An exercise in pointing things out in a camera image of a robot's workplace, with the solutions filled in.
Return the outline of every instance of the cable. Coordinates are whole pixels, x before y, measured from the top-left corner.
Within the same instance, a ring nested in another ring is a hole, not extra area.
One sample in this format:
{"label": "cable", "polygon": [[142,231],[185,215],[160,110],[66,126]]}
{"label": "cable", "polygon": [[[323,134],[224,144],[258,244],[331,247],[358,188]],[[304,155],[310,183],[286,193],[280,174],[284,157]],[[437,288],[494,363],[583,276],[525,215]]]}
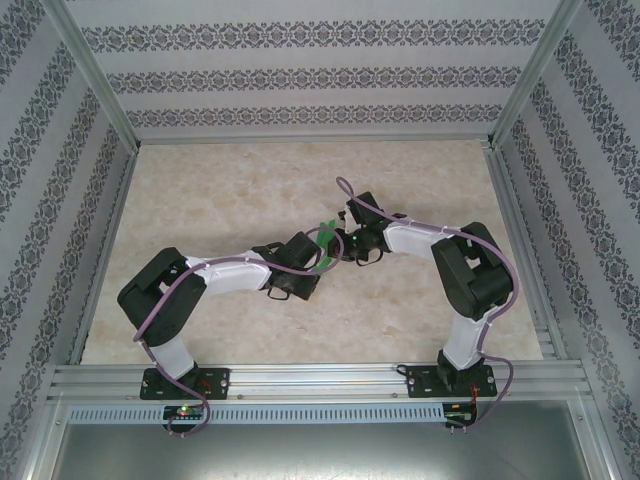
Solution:
{"label": "cable", "polygon": [[513,266],[513,264],[511,263],[511,261],[507,258],[507,256],[502,253],[500,251],[499,248],[495,247],[494,245],[492,245],[491,243],[487,242],[486,240],[476,237],[475,235],[471,235],[469,233],[465,233],[462,232],[460,230],[454,230],[452,228],[448,228],[448,227],[437,227],[435,225],[429,225],[428,223],[420,223],[420,222],[414,222],[410,219],[405,219],[405,218],[396,218],[393,217],[391,215],[389,215],[388,213],[384,212],[383,210],[380,210],[379,208],[375,208],[371,205],[369,205],[368,203],[364,202],[363,200],[360,200],[354,193],[353,187],[351,186],[351,184],[343,177],[336,177],[336,183],[338,184],[338,187],[340,188],[340,190],[342,190],[344,193],[347,194],[347,196],[349,198],[351,198],[351,200],[353,200],[354,202],[356,202],[357,204],[363,206],[364,208],[377,213],[378,215],[380,215],[383,218],[386,218],[387,220],[390,220],[392,222],[395,223],[399,223],[401,225],[411,225],[414,227],[418,227],[418,228],[422,228],[423,230],[427,230],[429,232],[436,232],[436,233],[446,233],[448,235],[455,235],[461,238],[464,238],[466,240],[471,240],[474,243],[477,243],[478,245],[481,245],[483,247],[485,247],[487,250],[491,251],[491,253],[495,254],[500,261],[504,264],[504,266],[506,267],[509,276],[511,277],[511,282],[513,283],[513,294],[511,295],[511,297],[509,298],[509,300],[507,301],[507,303],[505,303],[502,308],[500,308],[499,310],[497,310],[496,312],[490,314],[487,317],[487,321],[484,325],[484,327],[482,328],[482,332],[480,333],[480,337],[478,338],[478,343],[476,344],[476,349],[478,350],[478,353],[485,358],[486,360],[492,361],[492,362],[502,362],[504,364],[507,365],[507,367],[509,368],[509,376],[507,378],[507,381],[504,385],[504,388],[502,389],[502,391],[500,392],[500,394],[498,395],[498,398],[496,398],[495,402],[493,402],[493,405],[491,405],[491,407],[489,408],[489,410],[478,420],[476,421],[471,427],[476,427],[477,425],[481,424],[483,421],[485,421],[487,419],[487,417],[491,416],[494,412],[496,407],[500,404],[500,402],[502,401],[502,399],[504,398],[504,396],[507,394],[507,391],[509,390],[509,387],[511,386],[511,383],[513,382],[513,363],[511,363],[511,361],[509,361],[506,358],[502,358],[502,357],[494,357],[491,355],[486,355],[482,348],[484,346],[484,340],[487,337],[487,333],[489,332],[489,328],[491,327],[491,324],[493,323],[493,321],[498,318],[499,316],[503,315],[504,313],[507,312],[507,310],[509,310],[514,303],[516,303],[516,300],[518,298],[518,294],[520,293],[520,280],[518,278],[518,273],[516,272],[515,267]]}
{"label": "cable", "polygon": [[473,413],[478,413],[478,387],[474,383],[471,385],[471,404],[473,405]]}
{"label": "cable", "polygon": [[211,405],[209,405],[209,401],[206,399],[204,395],[200,395],[198,392],[191,390],[189,387],[187,387],[186,385],[183,385],[182,383],[178,382],[175,378],[173,378],[171,375],[169,375],[167,371],[164,368],[162,368],[162,365],[158,363],[155,355],[153,354],[149,346],[144,342],[144,340],[141,340],[142,336],[144,335],[144,332],[147,331],[149,326],[151,326],[153,321],[156,319],[156,316],[158,315],[158,312],[162,309],[162,306],[167,302],[169,297],[173,295],[173,292],[175,292],[178,286],[182,282],[184,282],[189,275],[191,275],[194,272],[197,272],[198,270],[202,270],[203,268],[206,268],[208,266],[219,265],[221,263],[233,263],[233,262],[253,263],[255,265],[264,265],[269,268],[274,268],[276,270],[280,270],[283,272],[293,273],[295,275],[303,275],[303,276],[322,275],[323,273],[326,273],[329,270],[334,269],[336,265],[340,263],[340,260],[342,259],[342,255],[344,254],[344,242],[342,241],[342,238],[340,237],[340,235],[338,235],[338,232],[336,232],[333,228],[330,228],[330,227],[324,227],[324,226],[315,227],[309,230],[308,232],[306,232],[306,234],[309,235],[310,233],[321,231],[321,230],[333,233],[335,237],[338,239],[338,244],[340,245],[340,250],[338,251],[338,255],[336,256],[335,261],[331,263],[331,265],[329,265],[328,267],[322,270],[311,270],[311,269],[295,270],[293,268],[283,267],[282,265],[277,265],[275,263],[267,262],[266,260],[258,260],[255,258],[246,258],[246,257],[212,258],[211,260],[207,260],[206,262],[202,262],[197,265],[194,265],[193,267],[183,272],[171,284],[171,286],[167,289],[164,295],[162,295],[162,297],[160,298],[156,306],[151,310],[151,312],[149,312],[149,315],[147,315],[147,318],[145,319],[144,322],[142,322],[142,325],[134,335],[133,341],[140,343],[144,351],[147,352],[147,355],[149,355],[149,358],[151,358],[151,361],[154,363],[154,365],[158,369],[158,372],[160,373],[160,375],[162,375],[167,381],[169,381],[171,384],[175,385],[176,387],[180,388],[184,392],[187,392],[189,395],[193,395],[198,400],[201,400],[207,411],[206,417],[202,423],[198,424],[190,431],[184,432],[184,433],[178,433],[171,430],[171,423],[173,422],[174,419],[173,418],[170,419],[169,423],[167,424],[167,430],[169,431],[169,435],[172,435],[172,436],[175,435],[175,436],[180,436],[181,438],[184,438],[184,437],[188,437],[189,435],[193,435],[194,433],[197,433],[203,428],[205,428],[209,423],[209,419],[211,418]]}

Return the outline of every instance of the robotic arm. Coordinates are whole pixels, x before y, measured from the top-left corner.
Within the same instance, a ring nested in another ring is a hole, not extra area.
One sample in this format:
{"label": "robotic arm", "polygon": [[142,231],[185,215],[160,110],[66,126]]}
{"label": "robotic arm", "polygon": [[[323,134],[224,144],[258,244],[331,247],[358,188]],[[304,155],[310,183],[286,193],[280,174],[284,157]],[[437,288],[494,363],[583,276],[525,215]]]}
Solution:
{"label": "robotic arm", "polygon": [[[198,366],[182,341],[180,331],[200,298],[236,290],[267,290],[267,295],[275,300],[286,300],[292,294],[308,300],[320,275],[296,275],[275,267],[303,271],[313,266],[309,262],[314,258],[317,263],[320,253],[320,248],[302,232],[286,245],[273,243],[254,247],[234,256],[244,262],[216,264],[214,258],[184,257],[176,248],[165,248],[121,290],[118,304],[131,323],[141,329],[166,289],[180,275],[196,265],[207,264],[177,285],[141,336],[167,374],[193,388],[198,379]],[[286,297],[273,297],[274,288],[284,292]]]}
{"label": "robotic arm", "polygon": [[[370,192],[357,198],[379,210]],[[405,253],[435,261],[447,299],[455,310],[451,335],[438,355],[438,377],[450,392],[456,386],[466,387],[466,377],[484,362],[477,345],[487,321],[513,291],[505,265],[486,247],[444,233],[444,229],[425,230],[402,214],[392,216],[401,222],[392,222],[351,200],[339,216],[345,224],[344,229],[337,229],[346,245],[344,261],[366,266],[380,261],[384,253]],[[481,223],[471,223],[460,231],[498,248]],[[332,241],[329,255],[335,254],[337,247],[337,241]],[[379,253],[369,262],[372,250]]]}

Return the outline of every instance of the green object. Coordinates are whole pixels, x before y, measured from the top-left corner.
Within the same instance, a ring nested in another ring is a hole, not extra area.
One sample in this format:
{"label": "green object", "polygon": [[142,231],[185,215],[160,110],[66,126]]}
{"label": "green object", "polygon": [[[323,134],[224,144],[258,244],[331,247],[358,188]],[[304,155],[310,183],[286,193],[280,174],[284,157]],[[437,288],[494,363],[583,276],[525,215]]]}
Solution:
{"label": "green object", "polygon": [[[327,225],[324,222],[320,223],[321,227],[329,227],[329,228],[336,228],[336,221],[335,220],[331,220],[329,222],[329,224]],[[326,230],[320,230],[318,232],[318,238],[316,239],[316,245],[318,245],[320,248],[324,248],[324,250],[327,250],[327,246],[329,245],[329,242],[331,241],[331,239],[334,237],[335,235],[331,232],[327,232]],[[325,258],[322,262],[320,262],[320,264],[316,265],[315,267],[312,268],[312,270],[322,270],[324,268],[327,268],[329,265],[331,264],[331,259],[329,257]]]}

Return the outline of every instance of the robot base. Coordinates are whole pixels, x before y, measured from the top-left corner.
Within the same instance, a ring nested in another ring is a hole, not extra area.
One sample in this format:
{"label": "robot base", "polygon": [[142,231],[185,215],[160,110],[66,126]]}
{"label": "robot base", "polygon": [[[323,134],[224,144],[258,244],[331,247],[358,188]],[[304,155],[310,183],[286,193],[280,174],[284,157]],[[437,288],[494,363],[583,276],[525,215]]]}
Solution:
{"label": "robot base", "polygon": [[[229,391],[228,368],[194,368],[180,383],[201,393],[207,400],[226,400]],[[147,368],[140,387],[141,400],[193,400],[193,396],[171,384],[155,368]]]}
{"label": "robot base", "polygon": [[451,390],[438,376],[436,365],[399,365],[397,371],[407,378],[409,398],[495,397],[498,394],[489,365],[469,369],[464,381],[455,384]]}

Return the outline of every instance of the enclosure wall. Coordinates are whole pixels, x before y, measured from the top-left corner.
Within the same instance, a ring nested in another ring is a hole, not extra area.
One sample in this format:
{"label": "enclosure wall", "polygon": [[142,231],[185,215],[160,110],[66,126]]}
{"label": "enclosure wall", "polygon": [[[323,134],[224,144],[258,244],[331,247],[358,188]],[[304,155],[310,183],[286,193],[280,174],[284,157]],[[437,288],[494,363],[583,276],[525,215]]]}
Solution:
{"label": "enclosure wall", "polygon": [[0,4],[0,478],[68,361],[129,155],[37,1]]}
{"label": "enclosure wall", "polygon": [[501,146],[624,478],[640,476],[639,8],[585,1]]}
{"label": "enclosure wall", "polygon": [[558,0],[77,0],[142,140],[488,134]]}

